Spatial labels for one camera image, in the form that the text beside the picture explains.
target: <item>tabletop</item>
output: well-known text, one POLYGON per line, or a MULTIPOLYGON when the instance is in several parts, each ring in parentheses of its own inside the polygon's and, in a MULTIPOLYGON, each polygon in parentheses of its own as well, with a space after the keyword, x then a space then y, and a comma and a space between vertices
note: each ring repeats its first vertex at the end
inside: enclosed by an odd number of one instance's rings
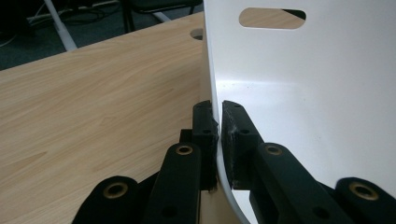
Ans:
POLYGON ((70 223, 100 181, 157 172, 200 101, 203 26, 198 13, 0 72, 0 223, 70 223))

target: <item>white plastic box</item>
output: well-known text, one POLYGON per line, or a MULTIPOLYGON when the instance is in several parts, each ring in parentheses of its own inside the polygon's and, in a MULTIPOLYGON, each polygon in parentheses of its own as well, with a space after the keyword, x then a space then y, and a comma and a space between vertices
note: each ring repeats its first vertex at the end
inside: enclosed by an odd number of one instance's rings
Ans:
POLYGON ((396 1, 208 0, 205 31, 218 121, 221 103, 237 102, 316 180, 356 176, 396 196, 396 1), (239 16, 250 7, 306 20, 247 28, 239 16))

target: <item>handle cutout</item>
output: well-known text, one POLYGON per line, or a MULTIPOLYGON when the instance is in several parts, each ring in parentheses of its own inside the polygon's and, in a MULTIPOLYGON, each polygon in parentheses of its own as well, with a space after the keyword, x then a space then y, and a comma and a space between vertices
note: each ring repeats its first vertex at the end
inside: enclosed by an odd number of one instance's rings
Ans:
POLYGON ((249 28, 294 30, 300 28, 306 19, 301 10, 249 7, 239 15, 239 23, 249 28))

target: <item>black chair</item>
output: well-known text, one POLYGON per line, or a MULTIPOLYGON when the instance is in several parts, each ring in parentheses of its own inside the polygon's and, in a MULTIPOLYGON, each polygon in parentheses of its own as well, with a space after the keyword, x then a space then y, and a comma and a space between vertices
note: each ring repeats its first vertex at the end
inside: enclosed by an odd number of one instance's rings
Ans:
POLYGON ((166 10, 190 7, 190 14, 194 7, 202 4, 203 0, 120 0, 125 33, 135 30, 132 11, 150 14, 166 10))

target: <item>chair leg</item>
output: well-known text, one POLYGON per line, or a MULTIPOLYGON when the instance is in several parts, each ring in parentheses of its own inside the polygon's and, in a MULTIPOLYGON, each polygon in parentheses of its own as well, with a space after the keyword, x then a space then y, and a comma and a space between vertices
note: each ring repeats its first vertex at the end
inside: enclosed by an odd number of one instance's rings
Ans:
POLYGON ((129 0, 120 0, 125 34, 135 31, 129 0))
POLYGON ((191 8, 190 8, 190 15, 194 12, 194 8, 195 8, 195 7, 191 7, 191 8))

